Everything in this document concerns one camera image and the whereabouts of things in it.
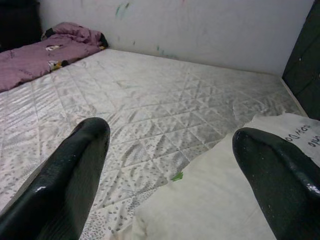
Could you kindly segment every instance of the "white wall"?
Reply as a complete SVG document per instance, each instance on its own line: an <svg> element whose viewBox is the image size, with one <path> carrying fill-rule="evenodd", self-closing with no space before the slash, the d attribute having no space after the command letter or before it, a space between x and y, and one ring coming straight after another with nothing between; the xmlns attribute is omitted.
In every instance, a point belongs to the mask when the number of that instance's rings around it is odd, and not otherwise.
<svg viewBox="0 0 320 240"><path fill-rule="evenodd" d="M43 29L69 21L111 48L282 75L313 0L41 0Z"/></svg>

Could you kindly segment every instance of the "dark furniture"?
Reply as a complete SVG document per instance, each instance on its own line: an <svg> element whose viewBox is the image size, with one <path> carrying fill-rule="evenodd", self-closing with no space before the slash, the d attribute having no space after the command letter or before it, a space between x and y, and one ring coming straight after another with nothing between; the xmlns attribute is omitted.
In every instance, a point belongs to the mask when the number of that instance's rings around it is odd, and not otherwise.
<svg viewBox="0 0 320 240"><path fill-rule="evenodd" d="M308 116L320 120L320 0L305 20L282 78Z"/></svg>
<svg viewBox="0 0 320 240"><path fill-rule="evenodd" d="M34 0L0 0L0 52L41 40L38 8Z"/></svg>

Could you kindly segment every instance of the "pink comforter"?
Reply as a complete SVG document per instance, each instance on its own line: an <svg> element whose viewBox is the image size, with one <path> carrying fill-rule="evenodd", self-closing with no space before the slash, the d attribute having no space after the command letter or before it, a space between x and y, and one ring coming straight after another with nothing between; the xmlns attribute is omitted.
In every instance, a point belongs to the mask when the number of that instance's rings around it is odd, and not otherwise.
<svg viewBox="0 0 320 240"><path fill-rule="evenodd" d="M0 92L99 52L102 33L63 22L48 39L0 53Z"/></svg>

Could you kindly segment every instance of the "white quilted mattress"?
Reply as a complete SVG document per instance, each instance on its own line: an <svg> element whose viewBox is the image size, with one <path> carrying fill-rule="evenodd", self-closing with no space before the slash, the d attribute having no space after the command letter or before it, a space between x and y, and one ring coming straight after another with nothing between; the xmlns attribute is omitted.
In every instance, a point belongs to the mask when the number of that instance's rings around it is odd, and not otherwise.
<svg viewBox="0 0 320 240"><path fill-rule="evenodd" d="M135 208L255 114L301 114L281 79L105 50L0 93L0 210L83 119L111 127L81 240L107 240Z"/></svg>

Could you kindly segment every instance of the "mattress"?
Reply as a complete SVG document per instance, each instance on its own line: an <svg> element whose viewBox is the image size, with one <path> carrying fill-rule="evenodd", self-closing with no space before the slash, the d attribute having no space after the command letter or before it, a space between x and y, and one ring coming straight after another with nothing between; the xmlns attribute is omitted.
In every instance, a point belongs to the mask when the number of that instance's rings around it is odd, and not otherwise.
<svg viewBox="0 0 320 240"><path fill-rule="evenodd" d="M195 157L256 114L302 114L273 75L104 50L0 93L0 209L83 119L111 128L82 240L109 239Z"/></svg>

